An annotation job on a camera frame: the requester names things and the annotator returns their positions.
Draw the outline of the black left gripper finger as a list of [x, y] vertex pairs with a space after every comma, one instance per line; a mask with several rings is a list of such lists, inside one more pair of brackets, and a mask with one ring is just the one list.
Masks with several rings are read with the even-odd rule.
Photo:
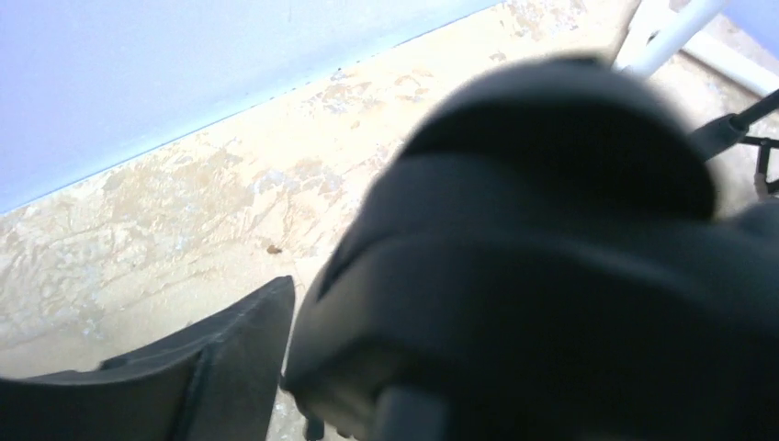
[[1, 382], [4, 440], [262, 440], [295, 304], [289, 276], [93, 371]]

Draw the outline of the black round-base microphone stand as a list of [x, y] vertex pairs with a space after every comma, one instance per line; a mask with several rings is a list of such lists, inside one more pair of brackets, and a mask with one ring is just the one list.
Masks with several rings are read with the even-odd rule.
[[775, 440], [778, 202], [592, 56], [518, 63], [405, 143], [316, 277], [284, 387], [360, 440]]

